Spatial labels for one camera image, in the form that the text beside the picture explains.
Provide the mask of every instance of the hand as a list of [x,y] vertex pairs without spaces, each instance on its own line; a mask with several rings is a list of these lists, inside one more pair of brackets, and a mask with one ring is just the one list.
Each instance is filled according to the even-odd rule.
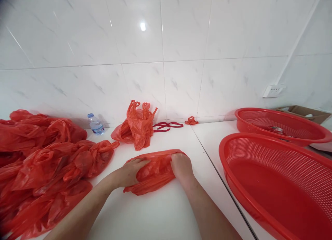
[[137,172],[151,160],[133,159],[123,167],[110,173],[106,178],[114,185],[114,189],[138,184]]
[[172,162],[170,164],[175,177],[182,185],[195,179],[193,167],[188,156],[183,153],[172,154]]

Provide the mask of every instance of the plastic water bottle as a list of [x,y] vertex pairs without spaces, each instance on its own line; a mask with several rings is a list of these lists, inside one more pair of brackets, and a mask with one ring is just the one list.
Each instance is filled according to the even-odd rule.
[[90,128],[96,135],[102,135],[105,133],[104,125],[94,116],[94,114],[88,114],[87,117],[89,118]]

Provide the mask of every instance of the red colander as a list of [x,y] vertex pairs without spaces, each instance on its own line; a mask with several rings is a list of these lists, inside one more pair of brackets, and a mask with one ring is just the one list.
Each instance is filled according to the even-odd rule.
[[[243,133],[258,133],[292,142],[301,147],[311,143],[332,141],[332,133],[326,128],[307,119],[280,111],[242,108],[235,111],[237,128]],[[277,126],[283,129],[286,135],[270,132],[265,128]]]
[[276,138],[235,133],[219,145],[227,183],[278,240],[332,237],[332,161]]

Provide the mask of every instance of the power socket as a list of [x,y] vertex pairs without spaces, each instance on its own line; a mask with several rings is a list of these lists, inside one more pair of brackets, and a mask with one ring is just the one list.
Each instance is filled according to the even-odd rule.
[[278,84],[278,85],[268,85],[263,94],[264,98],[278,97],[286,89],[286,85]]

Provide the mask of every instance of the bottle label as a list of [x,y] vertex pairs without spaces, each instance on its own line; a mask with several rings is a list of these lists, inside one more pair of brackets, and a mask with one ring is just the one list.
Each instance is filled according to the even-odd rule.
[[101,133],[101,132],[103,132],[105,129],[104,129],[104,126],[101,126],[100,128],[98,128],[98,129],[93,129],[92,131],[94,132],[94,133]]

